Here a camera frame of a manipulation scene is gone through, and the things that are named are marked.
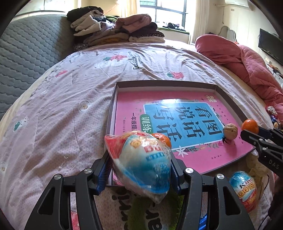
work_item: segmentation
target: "pink clothing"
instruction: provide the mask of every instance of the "pink clothing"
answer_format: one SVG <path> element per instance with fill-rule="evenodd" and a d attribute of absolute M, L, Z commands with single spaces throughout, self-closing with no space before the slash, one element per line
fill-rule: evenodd
<path fill-rule="evenodd" d="M 151 23 L 151 17 L 148 14 L 134 14 L 127 18 L 118 18 L 115 24 L 115 29 L 124 28 L 129 33 L 132 33 Z"/>
<path fill-rule="evenodd" d="M 196 40 L 196 49 L 214 63 L 223 65 L 248 84 L 266 103 L 275 108 L 283 121 L 283 92 L 266 68 L 262 57 L 252 49 L 217 36 L 203 35 Z"/>

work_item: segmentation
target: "tangerine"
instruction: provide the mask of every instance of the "tangerine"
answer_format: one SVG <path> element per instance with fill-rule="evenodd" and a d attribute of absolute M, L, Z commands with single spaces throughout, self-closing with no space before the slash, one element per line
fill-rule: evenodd
<path fill-rule="evenodd" d="M 258 134 L 259 129 L 258 129 L 258 124 L 254 119 L 247 119 L 244 121 L 242 124 L 242 130 L 248 130 L 254 134 Z"/>
<path fill-rule="evenodd" d="M 164 142 L 169 148 L 172 148 L 171 141 L 169 137 L 162 133 L 153 133 L 152 136 L 154 136 L 156 139 L 160 140 L 161 142 Z"/>

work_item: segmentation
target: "curtain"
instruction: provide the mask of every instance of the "curtain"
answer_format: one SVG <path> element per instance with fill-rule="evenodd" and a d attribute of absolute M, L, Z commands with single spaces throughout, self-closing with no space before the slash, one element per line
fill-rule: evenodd
<path fill-rule="evenodd" d="M 123 18 L 137 14 L 140 7 L 140 0 L 118 0 L 117 3 L 121 8 Z"/>
<path fill-rule="evenodd" d="M 199 36 L 206 33 L 209 16 L 209 0 L 192 0 L 190 11 L 189 14 L 191 14 L 192 19 L 190 20 L 189 44 L 195 43 Z"/>

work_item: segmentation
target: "metal bolt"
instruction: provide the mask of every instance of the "metal bolt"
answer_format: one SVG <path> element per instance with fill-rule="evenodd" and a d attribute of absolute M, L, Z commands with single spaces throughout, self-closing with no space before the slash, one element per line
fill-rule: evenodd
<path fill-rule="evenodd" d="M 219 173 L 219 174 L 217 174 L 217 178 L 220 179 L 220 180 L 223 180 L 224 179 L 224 175 Z"/>
<path fill-rule="evenodd" d="M 56 174 L 56 175 L 54 176 L 54 179 L 55 179 L 55 180 L 59 180 L 59 179 L 61 179 L 61 177 L 62 177 L 62 176 L 61 176 L 60 174 Z"/>
<path fill-rule="evenodd" d="M 83 171 L 85 174 L 89 174 L 92 172 L 92 169 L 91 168 L 87 168 Z"/>
<path fill-rule="evenodd" d="M 185 171 L 186 171 L 186 173 L 193 173 L 194 172 L 194 170 L 192 168 L 186 168 Z"/>

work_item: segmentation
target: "black tv screen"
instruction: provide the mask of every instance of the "black tv screen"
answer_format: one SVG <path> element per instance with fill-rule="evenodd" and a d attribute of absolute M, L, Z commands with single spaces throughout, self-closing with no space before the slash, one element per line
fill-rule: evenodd
<path fill-rule="evenodd" d="M 279 37 L 260 29 L 258 47 L 283 65 L 283 42 Z"/>

